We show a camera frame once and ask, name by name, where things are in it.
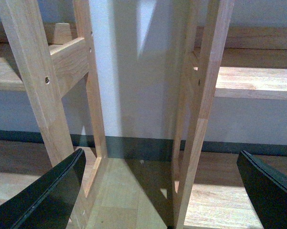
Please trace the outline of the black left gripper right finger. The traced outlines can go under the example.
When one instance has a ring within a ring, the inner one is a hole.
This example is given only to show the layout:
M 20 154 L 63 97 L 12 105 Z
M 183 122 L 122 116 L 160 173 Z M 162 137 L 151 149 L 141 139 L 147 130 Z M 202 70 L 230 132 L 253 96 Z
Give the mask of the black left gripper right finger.
M 247 151 L 237 167 L 263 228 L 287 229 L 287 176 Z

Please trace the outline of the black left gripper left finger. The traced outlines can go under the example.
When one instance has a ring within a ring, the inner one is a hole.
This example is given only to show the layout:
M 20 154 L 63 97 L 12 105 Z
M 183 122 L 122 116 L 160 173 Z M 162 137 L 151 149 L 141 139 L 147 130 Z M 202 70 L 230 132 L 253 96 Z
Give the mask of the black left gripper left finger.
M 0 205 L 0 229 L 64 229 L 80 192 L 86 164 L 78 149 Z

